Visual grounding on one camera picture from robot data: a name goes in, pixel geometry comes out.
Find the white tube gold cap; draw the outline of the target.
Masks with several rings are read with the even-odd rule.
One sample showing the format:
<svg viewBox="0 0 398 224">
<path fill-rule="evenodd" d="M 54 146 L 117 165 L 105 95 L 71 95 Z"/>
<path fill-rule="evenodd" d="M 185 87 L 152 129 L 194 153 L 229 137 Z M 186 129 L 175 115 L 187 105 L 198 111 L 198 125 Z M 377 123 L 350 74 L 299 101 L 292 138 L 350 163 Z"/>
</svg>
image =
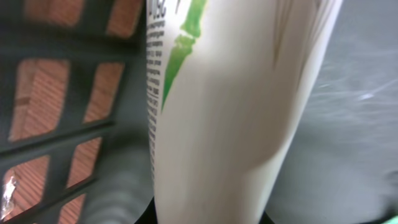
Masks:
<svg viewBox="0 0 398 224">
<path fill-rule="evenodd" d="M 341 0 L 146 2 L 159 223 L 259 223 Z"/>
</svg>

